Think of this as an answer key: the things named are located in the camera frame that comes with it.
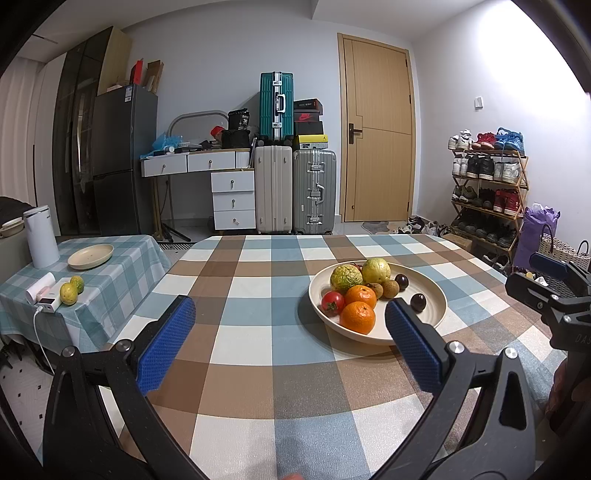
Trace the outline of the person's hand on other gripper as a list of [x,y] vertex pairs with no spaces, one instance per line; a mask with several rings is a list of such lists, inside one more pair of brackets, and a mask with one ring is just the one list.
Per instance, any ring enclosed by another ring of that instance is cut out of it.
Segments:
[[568,423],[576,404],[590,400],[590,356],[569,355],[554,373],[546,416],[554,430]]

